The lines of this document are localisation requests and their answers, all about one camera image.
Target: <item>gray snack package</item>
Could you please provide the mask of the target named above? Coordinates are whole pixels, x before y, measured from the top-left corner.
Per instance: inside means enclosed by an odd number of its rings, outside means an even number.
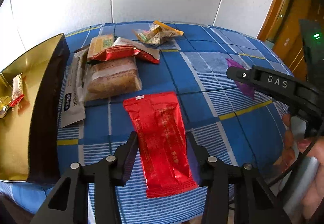
[[[88,49],[74,53],[61,109],[61,128],[85,119],[83,76]]]

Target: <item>metal screw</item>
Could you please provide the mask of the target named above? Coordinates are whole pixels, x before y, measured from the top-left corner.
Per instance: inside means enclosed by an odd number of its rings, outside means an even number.
[[[115,156],[107,156],[107,157],[106,157],[106,160],[107,160],[108,162],[113,162],[113,161],[115,161],[115,159],[116,159]]]
[[[79,167],[79,163],[74,162],[70,165],[71,169],[77,169]]]
[[[208,157],[208,161],[211,163],[215,163],[217,161],[217,158],[215,156]]]
[[[249,164],[249,163],[246,163],[246,164],[244,164],[244,168],[245,168],[246,170],[251,170],[251,169],[252,169],[252,165]]]

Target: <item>blue plaid tablecloth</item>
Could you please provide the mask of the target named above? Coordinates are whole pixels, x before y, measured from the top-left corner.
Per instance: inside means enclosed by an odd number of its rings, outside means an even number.
[[[149,29],[152,21],[107,23],[66,35],[71,55],[65,70],[61,100],[72,53],[93,37],[114,33],[137,40],[133,29]],[[126,142],[133,126],[124,110],[124,99],[165,91],[178,95],[185,129],[210,155],[228,164],[249,162],[266,172],[279,158],[286,130],[281,116],[288,107],[262,93],[243,95],[227,79],[226,58],[246,69],[258,65],[292,75],[283,62],[259,40],[235,31],[189,23],[168,22],[184,35],[159,47],[160,64],[137,60],[143,90],[86,103],[86,119],[58,130],[58,157],[61,173],[73,162],[88,165],[113,154]],[[0,191],[35,213],[51,189],[29,183],[0,183]],[[123,223],[179,223],[200,215],[206,188],[170,197],[147,199],[142,166],[137,154],[130,180],[116,188]],[[94,187],[89,187],[89,222],[94,219]]]

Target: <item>green label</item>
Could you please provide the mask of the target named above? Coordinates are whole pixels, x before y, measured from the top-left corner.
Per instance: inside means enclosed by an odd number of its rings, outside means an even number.
[[[112,45],[112,41],[110,39],[103,40],[103,47],[104,48],[111,47],[111,45]]]

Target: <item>snack bag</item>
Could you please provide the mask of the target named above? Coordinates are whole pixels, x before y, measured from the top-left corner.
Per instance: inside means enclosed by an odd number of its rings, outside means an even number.
[[[138,135],[148,198],[171,196],[197,186],[187,159],[180,106],[174,92],[124,100]]]
[[[154,64],[160,63],[160,50],[147,48],[142,43],[121,37],[118,37],[110,48],[102,50],[91,57],[91,60],[106,61],[130,56],[136,56],[136,58]]]
[[[92,56],[91,60],[107,61],[135,56],[140,51],[132,45],[113,45]]]
[[[74,53],[66,81],[61,110],[61,128],[85,119],[83,76],[88,49]]]
[[[142,89],[135,58],[105,61],[88,66],[85,75],[85,101],[104,99]]]
[[[24,98],[24,94],[22,91],[22,73],[18,74],[12,80],[12,96],[10,107],[16,106],[21,100]]]
[[[166,24],[161,23],[160,21],[154,21],[150,26],[150,30],[136,30],[134,31],[136,37],[139,41],[151,44],[151,45],[161,45],[171,37],[182,36],[183,31],[176,30],[169,27]]]
[[[114,41],[115,37],[113,34],[94,37],[90,43],[87,60],[91,60],[91,58],[100,51],[111,47]]]
[[[7,111],[9,110],[10,106],[9,103],[11,102],[10,96],[0,97],[0,118],[5,117]]]
[[[237,67],[237,68],[241,68],[241,69],[244,69],[241,64],[237,63],[236,61],[232,60],[232,59],[226,59],[227,60],[227,65],[228,67]],[[237,81],[234,81],[234,83],[236,84],[236,86],[239,88],[239,90],[251,97],[252,99],[254,99],[254,87],[251,86],[251,85],[248,85],[248,84],[244,84],[242,82],[237,82]]]

